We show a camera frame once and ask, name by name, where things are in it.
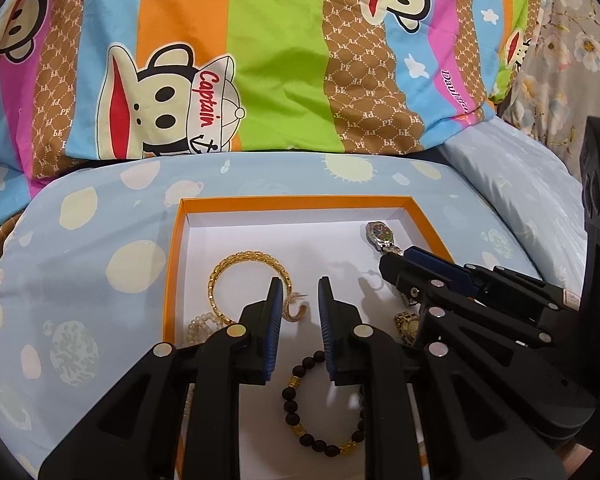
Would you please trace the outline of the gold hoop earring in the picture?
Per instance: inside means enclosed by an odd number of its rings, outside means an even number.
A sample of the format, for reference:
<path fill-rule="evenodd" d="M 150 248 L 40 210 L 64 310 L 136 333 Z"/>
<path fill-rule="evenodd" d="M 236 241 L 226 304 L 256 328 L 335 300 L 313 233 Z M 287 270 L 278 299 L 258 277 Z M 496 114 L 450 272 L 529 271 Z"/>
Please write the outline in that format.
<path fill-rule="evenodd" d="M 308 307 L 306 296 L 300 292 L 288 292 L 283 302 L 283 319 L 289 323 L 298 323 L 306 315 Z"/>

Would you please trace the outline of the orange jewelry box tray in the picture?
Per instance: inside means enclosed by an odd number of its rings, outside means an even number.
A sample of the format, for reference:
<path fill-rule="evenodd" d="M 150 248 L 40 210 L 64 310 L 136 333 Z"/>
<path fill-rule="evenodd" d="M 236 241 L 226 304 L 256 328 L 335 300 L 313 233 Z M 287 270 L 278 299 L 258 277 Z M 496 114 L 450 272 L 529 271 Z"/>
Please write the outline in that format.
<path fill-rule="evenodd" d="M 273 271 L 243 262 L 224 271 L 208 289 L 213 268 L 235 252 L 257 250 L 276 258 L 292 288 L 306 296 L 308 313 L 283 323 L 275 370 L 263 387 L 240 390 L 240 468 L 246 479 L 359 479 L 364 450 L 328 458 L 300 445 L 285 424 L 280 393 L 292 368 L 321 347 L 317 283 L 329 278 L 335 296 L 354 304 L 362 320 L 388 334 L 403 310 L 400 295 L 381 278 L 379 254 L 365 226 L 382 221 L 402 248 L 419 246 L 449 257 L 442 238 L 411 197 L 271 196 L 184 198 L 178 204 L 166 267 L 162 336 L 182 346 L 189 322 L 219 310 L 238 318 L 263 299 Z"/>

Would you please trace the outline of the gold wristwatch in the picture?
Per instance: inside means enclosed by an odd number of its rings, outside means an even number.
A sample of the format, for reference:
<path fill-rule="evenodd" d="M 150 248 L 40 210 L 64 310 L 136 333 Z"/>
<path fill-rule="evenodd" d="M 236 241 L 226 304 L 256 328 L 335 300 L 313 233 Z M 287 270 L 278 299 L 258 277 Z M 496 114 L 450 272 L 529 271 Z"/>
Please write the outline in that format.
<path fill-rule="evenodd" d="M 412 346 L 419 332 L 419 308 L 420 303 L 408 300 L 406 309 L 393 317 L 394 326 L 404 344 Z"/>

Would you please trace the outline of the plain light blue pillow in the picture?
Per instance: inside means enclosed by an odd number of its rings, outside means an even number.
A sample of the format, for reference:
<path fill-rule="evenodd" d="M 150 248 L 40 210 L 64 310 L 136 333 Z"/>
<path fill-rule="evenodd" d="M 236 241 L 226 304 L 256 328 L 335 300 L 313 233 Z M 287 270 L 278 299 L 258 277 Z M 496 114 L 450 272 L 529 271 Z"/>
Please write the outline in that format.
<path fill-rule="evenodd" d="M 582 186 L 548 148 L 494 117 L 441 145 L 490 203 L 542 278 L 580 292 L 586 263 Z"/>

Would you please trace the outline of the silver wristwatch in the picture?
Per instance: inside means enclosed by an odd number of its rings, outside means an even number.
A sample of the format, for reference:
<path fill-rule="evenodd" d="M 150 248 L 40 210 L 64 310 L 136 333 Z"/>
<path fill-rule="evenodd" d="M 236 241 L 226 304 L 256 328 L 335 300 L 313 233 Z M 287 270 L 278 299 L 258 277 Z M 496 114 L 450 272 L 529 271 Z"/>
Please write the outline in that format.
<path fill-rule="evenodd" d="M 402 255 L 402 249 L 396 244 L 393 230 L 385 222 L 371 221 L 365 226 L 366 240 L 381 254 Z"/>

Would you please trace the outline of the light blue planet blanket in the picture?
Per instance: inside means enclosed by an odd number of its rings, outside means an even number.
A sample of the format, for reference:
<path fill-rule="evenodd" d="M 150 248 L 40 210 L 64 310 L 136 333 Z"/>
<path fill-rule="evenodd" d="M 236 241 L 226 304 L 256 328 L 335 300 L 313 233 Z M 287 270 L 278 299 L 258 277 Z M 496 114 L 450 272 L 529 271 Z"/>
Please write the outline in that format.
<path fill-rule="evenodd" d="M 0 437 L 23 469 L 43 460 L 161 339 L 171 236 L 182 198 L 411 196 L 460 265 L 539 277 L 483 198 L 448 166 L 408 158 L 238 153 L 127 162 L 69 174 L 27 206 L 0 262 Z M 323 366 L 301 417 L 328 442 L 358 415 Z"/>

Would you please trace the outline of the grey floral pillow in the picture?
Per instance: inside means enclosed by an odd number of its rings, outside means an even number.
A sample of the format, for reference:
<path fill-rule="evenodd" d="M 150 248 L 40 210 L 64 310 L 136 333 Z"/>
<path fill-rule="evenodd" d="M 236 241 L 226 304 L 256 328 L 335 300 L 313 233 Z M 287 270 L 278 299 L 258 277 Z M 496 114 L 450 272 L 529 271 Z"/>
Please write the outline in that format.
<path fill-rule="evenodd" d="M 586 118 L 600 117 L 597 0 L 541 0 L 531 46 L 498 114 L 580 179 Z"/>

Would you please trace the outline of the colorful monkey print pillow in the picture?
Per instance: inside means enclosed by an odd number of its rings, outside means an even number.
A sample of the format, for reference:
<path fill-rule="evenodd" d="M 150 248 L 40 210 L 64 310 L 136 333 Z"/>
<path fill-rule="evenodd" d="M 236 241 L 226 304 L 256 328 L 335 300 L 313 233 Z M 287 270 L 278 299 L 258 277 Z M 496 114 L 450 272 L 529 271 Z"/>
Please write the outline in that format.
<path fill-rule="evenodd" d="M 491 117 L 540 0 L 0 0 L 0 225 L 82 162 L 403 155 Z"/>

